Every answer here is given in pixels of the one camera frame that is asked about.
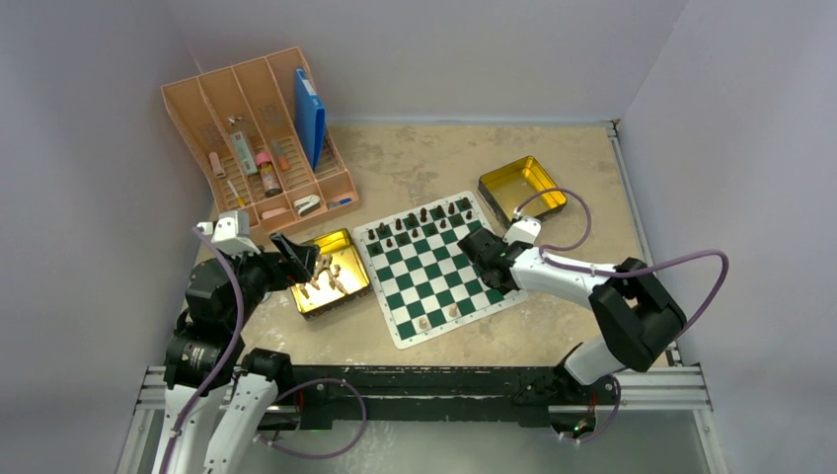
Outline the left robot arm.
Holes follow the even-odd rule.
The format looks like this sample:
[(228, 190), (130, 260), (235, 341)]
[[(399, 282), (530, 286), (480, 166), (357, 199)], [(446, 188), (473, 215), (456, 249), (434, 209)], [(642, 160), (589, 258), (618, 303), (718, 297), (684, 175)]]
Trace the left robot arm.
[(165, 414), (156, 473), (198, 473), (225, 387), (244, 349), (241, 333), (265, 295), (309, 281), (321, 248), (271, 235), (276, 249), (224, 252), (202, 226), (211, 259), (196, 265), (164, 360)]

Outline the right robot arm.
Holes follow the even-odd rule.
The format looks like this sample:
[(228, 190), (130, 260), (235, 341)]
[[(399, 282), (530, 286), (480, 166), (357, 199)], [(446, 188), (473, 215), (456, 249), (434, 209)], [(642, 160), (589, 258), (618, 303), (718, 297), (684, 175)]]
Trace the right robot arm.
[(558, 257), (528, 242), (478, 228), (458, 246), (480, 280), (501, 294), (525, 290), (590, 310), (599, 336), (558, 365), (554, 387), (576, 402), (593, 383), (622, 369), (644, 372), (685, 329), (687, 317), (648, 266), (634, 258), (599, 265)]

